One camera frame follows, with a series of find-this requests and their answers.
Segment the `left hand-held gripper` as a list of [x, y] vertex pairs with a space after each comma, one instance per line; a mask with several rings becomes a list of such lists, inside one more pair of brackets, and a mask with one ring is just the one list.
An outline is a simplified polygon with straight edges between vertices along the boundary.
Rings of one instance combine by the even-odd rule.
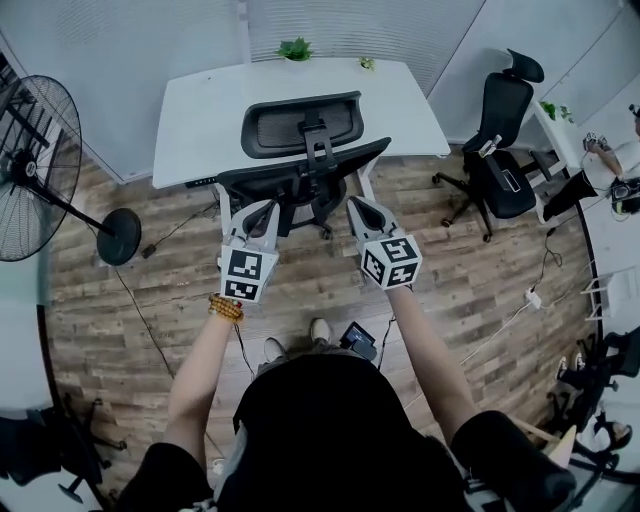
[[219, 258], [222, 297], [247, 303], [260, 300], [279, 259], [279, 220], [280, 205], [275, 200], [254, 202], [233, 215]]

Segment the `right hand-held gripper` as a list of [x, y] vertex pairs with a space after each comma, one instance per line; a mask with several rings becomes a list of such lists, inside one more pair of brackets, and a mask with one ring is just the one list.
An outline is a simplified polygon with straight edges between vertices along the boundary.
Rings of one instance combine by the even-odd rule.
[[393, 213], [376, 201], [350, 196], [346, 210], [363, 275], [385, 291], [413, 284], [423, 262], [414, 236], [398, 229]]

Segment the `black mesh chair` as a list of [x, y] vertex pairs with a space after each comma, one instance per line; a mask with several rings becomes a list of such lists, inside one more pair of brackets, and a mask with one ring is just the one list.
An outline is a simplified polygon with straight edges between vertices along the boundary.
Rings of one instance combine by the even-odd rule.
[[323, 229], [323, 239], [330, 239], [327, 219], [345, 197], [345, 177], [379, 157], [392, 142], [384, 137], [337, 149], [364, 133], [360, 97], [351, 91], [250, 106], [241, 128], [242, 149], [271, 163], [220, 173], [217, 188], [241, 208], [276, 201], [280, 237], [314, 224]]

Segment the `person's left forearm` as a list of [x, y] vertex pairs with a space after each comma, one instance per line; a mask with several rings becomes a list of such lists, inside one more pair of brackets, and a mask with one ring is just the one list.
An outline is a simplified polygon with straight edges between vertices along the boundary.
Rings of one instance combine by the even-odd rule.
[[210, 315], [171, 386], [164, 441], [206, 464], [205, 433], [233, 324]]

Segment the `person's right forearm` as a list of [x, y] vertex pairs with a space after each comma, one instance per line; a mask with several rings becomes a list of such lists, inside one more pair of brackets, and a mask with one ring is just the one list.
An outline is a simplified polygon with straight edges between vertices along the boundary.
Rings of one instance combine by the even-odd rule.
[[478, 414], [458, 361], [434, 331], [415, 294], [407, 287], [386, 292], [412, 368], [445, 441]]

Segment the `black office chair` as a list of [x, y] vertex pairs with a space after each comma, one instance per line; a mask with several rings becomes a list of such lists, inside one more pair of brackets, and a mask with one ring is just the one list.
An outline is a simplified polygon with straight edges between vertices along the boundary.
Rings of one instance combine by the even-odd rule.
[[590, 334], [577, 341], [577, 348], [573, 363], [559, 366], [556, 379], [561, 390], [547, 395], [553, 409], [547, 426], [552, 431], [575, 425], [583, 432], [588, 420], [598, 414], [605, 389], [618, 389], [614, 377], [635, 378], [640, 373], [640, 327], [604, 338]]
[[[539, 165], [532, 161], [525, 166], [518, 164], [506, 149], [516, 141], [525, 116], [533, 99], [533, 85], [544, 81], [544, 71], [534, 59], [515, 51], [510, 52], [512, 64], [500, 72], [490, 73], [484, 83], [481, 122], [478, 132], [462, 148], [463, 171], [466, 180], [458, 180], [442, 172], [432, 177], [432, 182], [449, 183], [466, 194], [451, 217], [441, 220], [441, 225], [450, 227], [470, 207], [475, 206], [486, 226], [483, 241], [488, 243], [493, 236], [490, 216], [498, 219], [518, 217], [536, 204], [533, 187], [527, 175]], [[486, 158], [478, 150], [497, 134], [502, 137], [498, 148]], [[509, 169], [521, 186], [518, 193], [505, 191], [501, 186], [502, 169]]]
[[80, 418], [71, 395], [65, 394], [59, 407], [28, 410], [22, 419], [0, 417], [0, 478], [24, 487], [38, 477], [64, 469], [74, 475], [74, 480], [59, 489], [81, 504], [78, 487], [86, 483], [96, 492], [103, 483], [102, 472], [111, 466], [97, 447], [127, 449], [125, 440], [114, 442], [92, 432], [95, 410], [102, 404], [100, 398], [94, 399], [85, 417]]

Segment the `green leafy plant sprig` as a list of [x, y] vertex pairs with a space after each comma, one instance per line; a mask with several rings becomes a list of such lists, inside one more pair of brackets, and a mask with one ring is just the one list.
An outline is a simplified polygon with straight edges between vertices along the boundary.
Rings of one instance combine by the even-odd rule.
[[556, 105], [547, 101], [540, 101], [539, 104], [552, 121], [564, 120], [570, 124], [574, 123], [572, 111], [566, 105]]

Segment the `black screen device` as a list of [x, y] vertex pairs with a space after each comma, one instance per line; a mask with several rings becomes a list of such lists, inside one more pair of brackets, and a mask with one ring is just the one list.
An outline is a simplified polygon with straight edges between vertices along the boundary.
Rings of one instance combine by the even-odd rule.
[[340, 338], [340, 347], [373, 361], [377, 356], [375, 338], [357, 322], [352, 322]]

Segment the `person's camouflage trousers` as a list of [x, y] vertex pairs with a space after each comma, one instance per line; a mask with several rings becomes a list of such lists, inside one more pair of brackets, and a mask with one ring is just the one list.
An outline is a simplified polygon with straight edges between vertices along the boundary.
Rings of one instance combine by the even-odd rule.
[[309, 349], [305, 350], [293, 350], [290, 352], [286, 351], [286, 356], [276, 359], [274, 362], [264, 362], [262, 363], [256, 372], [255, 377], [259, 377], [260, 375], [266, 373], [267, 371], [273, 370], [278, 366], [281, 366], [288, 362], [293, 362], [294, 360], [304, 357], [304, 356], [315, 356], [315, 355], [338, 355], [338, 356], [348, 356], [348, 357], [356, 357], [362, 359], [361, 356], [354, 353], [351, 350], [340, 348], [337, 345], [313, 345]]

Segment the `black standing fan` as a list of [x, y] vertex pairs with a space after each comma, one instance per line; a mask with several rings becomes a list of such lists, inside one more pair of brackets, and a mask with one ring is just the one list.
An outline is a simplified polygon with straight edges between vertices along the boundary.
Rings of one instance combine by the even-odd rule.
[[136, 253], [139, 217], [128, 208], [101, 222], [72, 205], [83, 140], [74, 100], [57, 80], [32, 75], [0, 88], [0, 261], [41, 251], [67, 216], [96, 230], [97, 251], [120, 266]]

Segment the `green potted plant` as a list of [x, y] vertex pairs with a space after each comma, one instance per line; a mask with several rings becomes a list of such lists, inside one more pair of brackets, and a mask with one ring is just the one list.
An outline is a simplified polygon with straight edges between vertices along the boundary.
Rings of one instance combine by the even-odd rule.
[[313, 53], [311, 43], [303, 37], [297, 37], [295, 40], [283, 40], [276, 51], [279, 57], [293, 62], [308, 61]]

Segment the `person's black t-shirt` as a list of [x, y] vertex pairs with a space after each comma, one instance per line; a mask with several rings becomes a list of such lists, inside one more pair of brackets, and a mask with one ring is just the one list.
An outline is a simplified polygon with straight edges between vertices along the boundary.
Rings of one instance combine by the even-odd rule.
[[234, 417], [229, 470], [211, 487], [184, 449], [157, 443], [117, 512], [471, 512], [463, 471], [515, 512], [554, 512], [576, 481], [503, 413], [450, 447], [414, 430], [389, 382], [356, 357], [300, 357], [257, 377]]

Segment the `white folding stool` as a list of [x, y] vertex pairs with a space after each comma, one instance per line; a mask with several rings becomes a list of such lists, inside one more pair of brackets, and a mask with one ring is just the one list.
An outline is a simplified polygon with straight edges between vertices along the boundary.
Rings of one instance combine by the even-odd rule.
[[591, 303], [586, 321], [612, 318], [623, 304], [640, 298], [640, 265], [596, 276], [580, 294], [587, 295]]

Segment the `light wooden table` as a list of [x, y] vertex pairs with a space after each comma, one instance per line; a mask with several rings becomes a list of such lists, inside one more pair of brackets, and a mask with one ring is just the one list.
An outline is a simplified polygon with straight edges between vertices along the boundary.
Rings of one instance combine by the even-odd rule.
[[562, 436], [550, 434], [527, 422], [509, 415], [509, 419], [525, 433], [533, 434], [546, 442], [542, 452], [556, 465], [567, 469], [573, 453], [577, 427], [572, 425]]

